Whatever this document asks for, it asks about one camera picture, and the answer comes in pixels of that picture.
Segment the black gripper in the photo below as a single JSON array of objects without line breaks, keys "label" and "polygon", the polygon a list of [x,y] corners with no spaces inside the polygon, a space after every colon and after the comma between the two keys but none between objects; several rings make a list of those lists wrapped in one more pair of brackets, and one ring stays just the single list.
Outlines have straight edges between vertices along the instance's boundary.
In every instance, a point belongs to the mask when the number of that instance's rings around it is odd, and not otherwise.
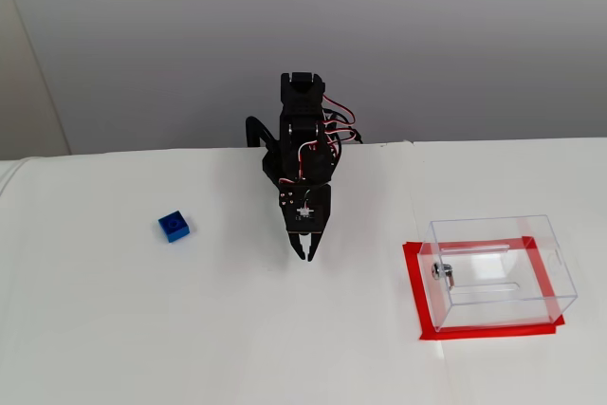
[{"label": "black gripper", "polygon": [[[279,184],[279,207],[282,210],[291,247],[302,260],[306,259],[300,234],[294,232],[323,232],[331,212],[331,186],[303,183]],[[322,240],[321,233],[310,234],[307,261],[314,259]]]}]

